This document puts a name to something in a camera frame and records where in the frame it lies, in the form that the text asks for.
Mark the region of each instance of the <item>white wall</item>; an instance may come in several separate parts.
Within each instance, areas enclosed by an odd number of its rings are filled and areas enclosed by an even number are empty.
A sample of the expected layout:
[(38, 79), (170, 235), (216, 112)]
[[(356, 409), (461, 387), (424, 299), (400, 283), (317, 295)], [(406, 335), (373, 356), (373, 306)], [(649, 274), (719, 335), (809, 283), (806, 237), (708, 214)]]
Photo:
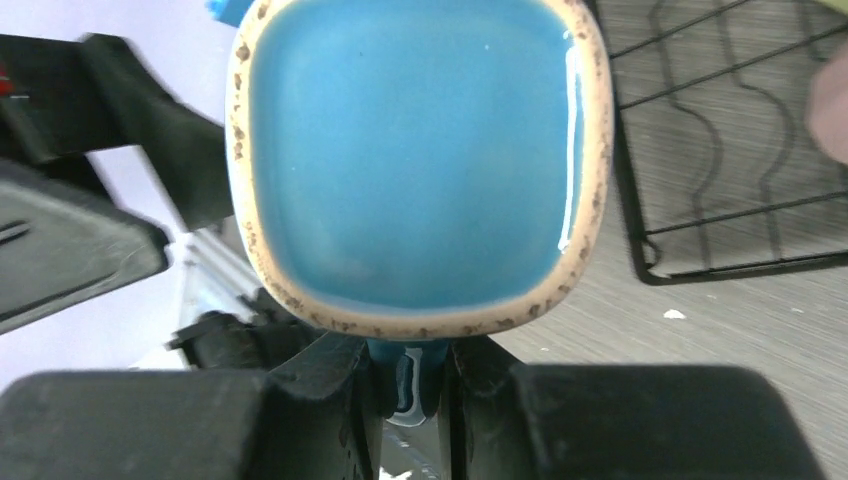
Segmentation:
[[(0, 32), (77, 39), (87, 32), (130, 39), (176, 96), (223, 119), (226, 58), (235, 30), (211, 20), (203, 0), (26, 0), (0, 14)], [(101, 152), (96, 166), (122, 207), (181, 227), (133, 147)], [(177, 328), (184, 272), (177, 268), (0, 336), (0, 389), (45, 369), (124, 368)]]

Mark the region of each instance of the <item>black dish rack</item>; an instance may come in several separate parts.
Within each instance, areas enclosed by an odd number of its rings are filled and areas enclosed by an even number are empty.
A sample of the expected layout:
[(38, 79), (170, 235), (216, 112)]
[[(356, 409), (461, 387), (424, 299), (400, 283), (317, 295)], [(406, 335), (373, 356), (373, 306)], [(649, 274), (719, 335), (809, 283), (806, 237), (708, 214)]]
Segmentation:
[(845, 41), (846, 17), (808, 0), (598, 3), (639, 279), (848, 265), (848, 169), (804, 124), (810, 80)]

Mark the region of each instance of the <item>pink object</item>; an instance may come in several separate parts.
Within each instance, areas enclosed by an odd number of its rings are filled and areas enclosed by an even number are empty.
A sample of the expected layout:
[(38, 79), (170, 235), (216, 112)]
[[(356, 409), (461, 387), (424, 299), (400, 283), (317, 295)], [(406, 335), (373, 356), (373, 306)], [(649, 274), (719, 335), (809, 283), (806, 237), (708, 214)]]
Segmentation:
[(813, 77), (807, 128), (825, 154), (848, 164), (848, 43)]

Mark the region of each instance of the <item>speckled brown rim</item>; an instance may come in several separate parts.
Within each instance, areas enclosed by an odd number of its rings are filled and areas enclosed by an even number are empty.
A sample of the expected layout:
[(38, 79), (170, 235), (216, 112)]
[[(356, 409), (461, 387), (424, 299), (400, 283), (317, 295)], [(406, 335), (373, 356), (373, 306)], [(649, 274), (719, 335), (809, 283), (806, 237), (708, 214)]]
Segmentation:
[(263, 30), (293, 1), (296, 0), (259, 0), (250, 7), (233, 45), (227, 91), (227, 155), (236, 218), (250, 262), (271, 295), (293, 314), (323, 328), (397, 340), (461, 337), (508, 330), (540, 317), (565, 298), (583, 274), (598, 235), (613, 140), (607, 54), (598, 26), (583, 1), (538, 0), (563, 20), (583, 59), (584, 171), (570, 245), (550, 274), (523, 297), (480, 310), (414, 317), (349, 312), (311, 298), (280, 270), (265, 238), (254, 197), (254, 172), (250, 161), (253, 153), (248, 120), (250, 72), (253, 50)]

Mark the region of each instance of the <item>blue plate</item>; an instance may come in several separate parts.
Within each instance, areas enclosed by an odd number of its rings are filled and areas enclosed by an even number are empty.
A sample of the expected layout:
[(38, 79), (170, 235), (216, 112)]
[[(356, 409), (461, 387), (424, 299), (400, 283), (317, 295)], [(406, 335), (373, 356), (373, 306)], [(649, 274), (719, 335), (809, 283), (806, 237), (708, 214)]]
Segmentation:
[(600, 225), (608, 68), (579, 1), (255, 2), (227, 139), (263, 283), (301, 318), (375, 338), (539, 317)]

